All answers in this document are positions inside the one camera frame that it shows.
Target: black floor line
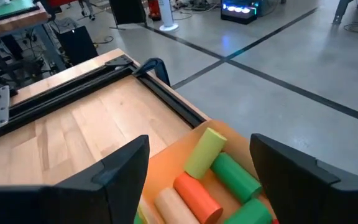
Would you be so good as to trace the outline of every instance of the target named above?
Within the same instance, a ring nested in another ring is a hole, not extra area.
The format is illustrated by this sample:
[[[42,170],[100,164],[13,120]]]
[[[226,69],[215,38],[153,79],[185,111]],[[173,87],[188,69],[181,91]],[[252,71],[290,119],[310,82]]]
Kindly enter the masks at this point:
[[[171,34],[162,32],[162,31],[160,31],[158,29],[155,29],[153,27],[148,27],[148,26],[144,26],[144,27],[146,29],[148,29],[148,30],[151,30],[151,31],[155,32],[155,33],[163,35],[164,37],[168,37],[169,39],[175,40],[175,41],[177,41],[177,42],[179,42],[181,44],[184,44],[184,45],[189,46],[189,47],[191,47],[191,48],[193,48],[195,50],[198,50],[198,51],[200,51],[202,53],[205,53],[207,55],[210,55],[210,56],[212,56],[214,58],[219,59],[219,61],[213,63],[212,65],[209,65],[206,68],[202,69],[201,71],[198,71],[197,73],[191,75],[190,77],[188,77],[188,78],[186,78],[186,79],[174,84],[172,86],[172,88],[174,90],[186,85],[189,82],[192,82],[193,80],[199,78],[200,76],[204,75],[205,73],[207,73],[207,72],[213,70],[214,68],[222,65],[223,63],[227,62],[227,63],[229,63],[229,64],[231,64],[231,65],[233,65],[233,66],[235,66],[237,68],[240,68],[241,70],[247,71],[247,72],[249,72],[249,73],[251,73],[253,75],[256,75],[256,76],[258,76],[260,78],[263,78],[264,80],[267,80],[267,81],[269,81],[271,83],[279,85],[279,86],[281,86],[283,88],[286,88],[287,90],[290,90],[290,91],[292,91],[294,93],[297,93],[297,94],[302,95],[302,96],[304,96],[306,98],[309,98],[309,99],[311,99],[311,100],[313,100],[315,102],[321,103],[322,105],[328,106],[328,107],[330,107],[330,108],[332,108],[332,109],[334,109],[336,111],[339,111],[341,113],[349,115],[349,116],[351,116],[351,117],[353,117],[355,119],[358,119],[358,111],[357,110],[354,110],[354,109],[349,108],[347,106],[341,105],[341,104],[336,103],[336,102],[334,102],[332,100],[329,100],[329,99],[327,99],[325,97],[322,97],[322,96],[319,96],[319,95],[317,95],[315,93],[312,93],[312,92],[310,92],[308,90],[304,90],[304,89],[302,89],[302,88],[300,88],[298,86],[292,85],[292,84],[287,83],[287,82],[285,82],[283,80],[280,80],[278,78],[270,76],[270,75],[268,75],[268,74],[266,74],[264,72],[261,72],[259,70],[254,69],[254,68],[251,68],[251,67],[248,67],[247,65],[243,65],[243,64],[241,64],[239,62],[231,60],[232,58],[234,58],[234,57],[246,52],[247,50],[255,47],[256,45],[262,43],[263,41],[265,41],[265,40],[273,37],[274,35],[280,33],[281,31],[283,31],[286,28],[292,26],[293,24],[296,24],[297,22],[301,21],[302,19],[312,15],[316,11],[317,11],[317,7],[312,9],[312,10],[310,10],[310,11],[308,11],[307,13],[303,14],[302,16],[297,17],[293,21],[285,24],[284,26],[278,28],[277,30],[267,34],[266,36],[262,37],[261,39],[251,43],[250,45],[248,45],[248,46],[246,46],[246,47],[234,52],[233,54],[230,54],[227,57],[223,57],[222,55],[216,54],[216,53],[214,53],[214,52],[212,52],[210,50],[207,50],[207,49],[204,49],[204,48],[202,48],[200,46],[192,44],[192,43],[188,42],[187,40],[184,40],[184,39],[179,38],[179,37],[175,37],[175,36],[173,36]]]
[[[219,61],[213,63],[212,65],[210,65],[210,66],[208,66],[208,67],[205,67],[204,69],[202,69],[201,71],[197,72],[196,74],[191,75],[190,77],[188,77],[188,78],[186,78],[186,79],[184,79],[184,80],[182,80],[182,81],[180,81],[180,82],[174,84],[174,85],[172,86],[172,88],[173,88],[174,90],[176,90],[177,88],[180,88],[180,87],[186,85],[187,83],[189,83],[189,82],[195,80],[196,78],[198,78],[198,77],[204,75],[205,73],[211,71],[212,69],[214,69],[214,68],[220,66],[220,65],[223,64],[223,63],[224,63],[224,60],[219,60]]]
[[[230,55],[227,56],[226,58],[227,58],[227,59],[232,59],[232,58],[234,58],[234,57],[236,57],[236,56],[238,56],[238,55],[240,55],[240,54],[246,52],[247,50],[249,50],[249,49],[255,47],[256,45],[262,43],[263,41],[265,41],[265,40],[267,40],[267,39],[273,37],[274,35],[276,35],[276,34],[278,34],[279,32],[285,30],[286,28],[292,26],[293,24],[296,24],[297,22],[301,21],[302,19],[304,19],[304,18],[306,18],[306,17],[312,15],[312,14],[315,13],[316,11],[317,11],[317,7],[314,8],[314,9],[312,9],[312,10],[310,10],[310,11],[308,11],[307,13],[303,14],[302,16],[300,16],[300,17],[298,17],[298,18],[292,20],[291,22],[285,24],[284,26],[278,28],[277,30],[275,30],[275,31],[273,31],[273,32],[271,32],[271,33],[269,33],[269,34],[267,34],[266,36],[262,37],[261,39],[256,40],[255,42],[251,43],[250,45],[248,45],[248,46],[246,46],[246,47],[244,47],[244,48],[242,48],[242,49],[240,49],[240,50],[234,52],[233,54],[230,54]]]
[[[353,117],[355,119],[358,119],[358,111],[356,111],[356,110],[354,110],[352,108],[349,108],[347,106],[341,105],[341,104],[336,103],[336,102],[334,102],[332,100],[329,100],[329,99],[324,98],[322,96],[319,96],[319,95],[317,95],[315,93],[312,93],[312,92],[310,92],[308,90],[304,90],[304,89],[302,89],[300,87],[297,87],[295,85],[287,83],[287,82],[285,82],[283,80],[280,80],[278,78],[275,78],[275,77],[272,77],[270,75],[267,75],[264,72],[261,72],[259,70],[254,69],[254,68],[251,68],[251,67],[248,67],[247,65],[243,65],[243,64],[241,64],[239,62],[235,62],[233,60],[228,60],[227,63],[229,63],[229,64],[231,64],[233,66],[236,66],[237,68],[240,68],[240,69],[242,69],[244,71],[247,71],[247,72],[249,72],[249,73],[251,73],[253,75],[256,75],[256,76],[258,76],[260,78],[263,78],[264,80],[272,82],[272,83],[274,83],[276,85],[279,85],[279,86],[281,86],[283,88],[286,88],[287,90],[290,90],[290,91],[292,91],[294,93],[297,93],[297,94],[302,95],[302,96],[304,96],[306,98],[309,98],[309,99],[311,99],[311,100],[313,100],[315,102],[318,102],[318,103],[321,103],[323,105],[326,105],[326,106],[328,106],[328,107],[330,107],[330,108],[332,108],[332,109],[334,109],[336,111],[342,112],[342,113],[347,114],[347,115],[349,115],[349,116],[351,116],[351,117]]]
[[[168,34],[168,33],[166,33],[166,32],[162,32],[162,31],[160,31],[160,30],[158,30],[158,29],[156,29],[156,28],[154,28],[154,27],[144,26],[144,25],[142,25],[142,27],[145,27],[146,29],[148,29],[148,30],[150,30],[150,31],[153,31],[153,32],[155,32],[155,33],[158,33],[158,34],[160,34],[160,35],[163,35],[164,37],[168,37],[168,38],[171,39],[171,40],[177,41],[177,42],[179,42],[179,43],[181,43],[181,44],[184,44],[184,45],[186,45],[186,46],[188,46],[188,47],[191,47],[192,49],[196,49],[196,50],[198,50],[198,51],[200,51],[200,52],[202,52],[202,53],[204,53],[204,54],[208,54],[209,56],[212,56],[212,57],[214,57],[214,58],[217,58],[217,59],[220,59],[220,60],[224,59],[224,57],[223,57],[222,55],[219,55],[219,54],[217,54],[217,53],[214,53],[214,52],[212,52],[212,51],[210,51],[210,50],[207,50],[207,49],[205,49],[205,48],[203,48],[203,47],[200,47],[200,46],[198,46],[198,45],[192,44],[192,43],[190,43],[189,41],[184,40],[184,39],[182,39],[182,38],[180,38],[180,37],[175,37],[174,35]]]

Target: green cylinder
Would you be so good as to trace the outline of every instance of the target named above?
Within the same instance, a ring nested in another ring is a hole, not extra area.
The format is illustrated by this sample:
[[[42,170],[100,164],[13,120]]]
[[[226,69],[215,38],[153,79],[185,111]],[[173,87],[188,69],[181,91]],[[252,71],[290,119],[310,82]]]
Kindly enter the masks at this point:
[[[271,224],[272,215],[266,206],[253,198],[224,221],[224,224]]]
[[[201,179],[222,151],[226,141],[224,136],[207,128],[186,161],[186,173],[196,179]]]
[[[134,224],[143,224],[142,219],[140,218],[139,214],[136,213]]]
[[[260,183],[225,152],[219,154],[211,169],[241,203],[258,196],[262,190]]]

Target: red fire extinguisher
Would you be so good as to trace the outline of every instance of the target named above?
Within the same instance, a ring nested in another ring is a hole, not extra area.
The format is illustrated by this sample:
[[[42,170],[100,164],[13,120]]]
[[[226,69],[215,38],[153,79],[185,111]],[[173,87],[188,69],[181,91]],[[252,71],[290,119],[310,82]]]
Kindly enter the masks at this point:
[[[158,0],[147,0],[149,4],[150,14],[149,17],[153,21],[160,21],[161,20],[161,13],[160,13],[160,6],[158,6]]]

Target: black bracket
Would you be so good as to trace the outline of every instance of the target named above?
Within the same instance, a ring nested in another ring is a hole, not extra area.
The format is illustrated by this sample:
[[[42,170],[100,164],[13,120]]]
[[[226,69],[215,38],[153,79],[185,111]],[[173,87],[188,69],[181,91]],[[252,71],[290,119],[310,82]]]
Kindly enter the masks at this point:
[[[164,61],[160,58],[150,58],[143,65],[141,65],[136,71],[134,71],[134,75],[136,77],[145,74],[154,69],[155,75],[169,87],[171,87],[171,83],[169,81],[167,68],[165,67]]]
[[[114,66],[114,67],[118,67],[118,66],[128,66],[128,65],[132,65],[134,62],[126,55],[122,55],[118,58],[114,58],[108,62],[106,62],[104,65],[105,66]]]

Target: orange tray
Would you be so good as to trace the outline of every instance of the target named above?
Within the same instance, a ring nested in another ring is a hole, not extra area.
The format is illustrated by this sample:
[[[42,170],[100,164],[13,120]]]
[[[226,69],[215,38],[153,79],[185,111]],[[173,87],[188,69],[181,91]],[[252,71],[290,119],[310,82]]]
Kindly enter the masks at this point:
[[[154,199],[161,190],[166,187],[172,187],[175,178],[183,172],[183,166],[187,157],[191,154],[206,128],[212,128],[226,137],[227,142],[223,151],[228,153],[238,164],[258,180],[249,152],[249,141],[221,121],[211,120],[204,122],[185,137],[168,146],[149,160],[149,169],[142,197],[155,216],[156,221],[154,222],[164,223],[154,206]],[[240,202],[236,200],[211,170],[203,177],[201,183],[223,207],[223,214],[218,223],[223,223],[224,220],[241,207]],[[266,205],[273,219],[276,219],[272,206],[266,196],[261,194],[258,199]]]

